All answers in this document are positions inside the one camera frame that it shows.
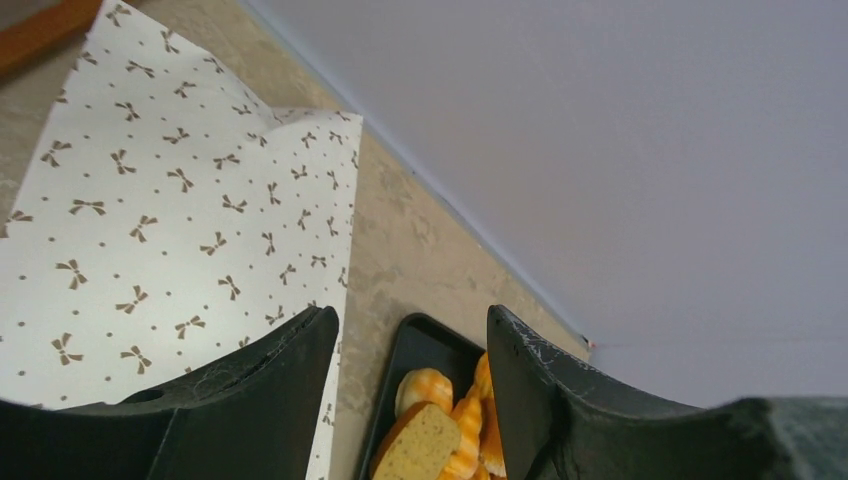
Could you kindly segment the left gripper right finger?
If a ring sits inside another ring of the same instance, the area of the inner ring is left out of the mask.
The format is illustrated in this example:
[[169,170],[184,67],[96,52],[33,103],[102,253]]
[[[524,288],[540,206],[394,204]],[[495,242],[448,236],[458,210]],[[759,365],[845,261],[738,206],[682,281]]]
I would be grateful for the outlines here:
[[843,479],[843,397],[747,397],[698,408],[631,387],[502,305],[487,346],[511,479]]

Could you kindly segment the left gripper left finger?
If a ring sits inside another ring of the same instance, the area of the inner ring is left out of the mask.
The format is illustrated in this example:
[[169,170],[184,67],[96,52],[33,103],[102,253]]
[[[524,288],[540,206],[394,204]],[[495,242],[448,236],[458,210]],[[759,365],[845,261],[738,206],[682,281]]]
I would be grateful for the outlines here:
[[5,479],[303,479],[339,333],[309,307],[115,405],[1,405]]

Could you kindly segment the fake croissant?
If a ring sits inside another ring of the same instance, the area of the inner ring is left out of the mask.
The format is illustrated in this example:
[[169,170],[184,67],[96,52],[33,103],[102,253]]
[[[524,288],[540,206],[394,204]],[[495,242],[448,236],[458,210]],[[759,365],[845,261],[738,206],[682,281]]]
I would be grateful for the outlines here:
[[480,432],[483,423],[480,398],[469,395],[460,400],[450,417],[459,427],[460,443],[449,457],[439,479],[472,479],[479,468]]

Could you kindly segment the sliced seeded fake bread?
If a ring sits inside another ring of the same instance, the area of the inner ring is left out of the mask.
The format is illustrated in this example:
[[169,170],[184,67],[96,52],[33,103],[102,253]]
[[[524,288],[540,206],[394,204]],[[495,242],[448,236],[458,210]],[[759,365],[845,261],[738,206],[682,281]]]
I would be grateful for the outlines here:
[[416,403],[380,443],[370,479],[438,479],[460,439],[458,424],[439,406]]

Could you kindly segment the white patterned paper bag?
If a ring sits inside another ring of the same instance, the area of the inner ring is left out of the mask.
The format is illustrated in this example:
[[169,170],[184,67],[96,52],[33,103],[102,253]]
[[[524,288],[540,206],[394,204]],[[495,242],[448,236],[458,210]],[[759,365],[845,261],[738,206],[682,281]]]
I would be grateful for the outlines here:
[[362,132],[104,2],[4,224],[1,405],[115,405],[331,307],[303,479],[326,478]]

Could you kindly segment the round fake bread bun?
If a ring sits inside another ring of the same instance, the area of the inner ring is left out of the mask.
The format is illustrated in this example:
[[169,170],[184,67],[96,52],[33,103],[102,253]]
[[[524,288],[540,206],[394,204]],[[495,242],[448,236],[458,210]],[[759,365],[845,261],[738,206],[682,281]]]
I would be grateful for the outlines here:
[[450,413],[453,409],[452,381],[434,368],[407,372],[395,396],[395,416],[400,417],[419,402],[434,403],[445,413]]

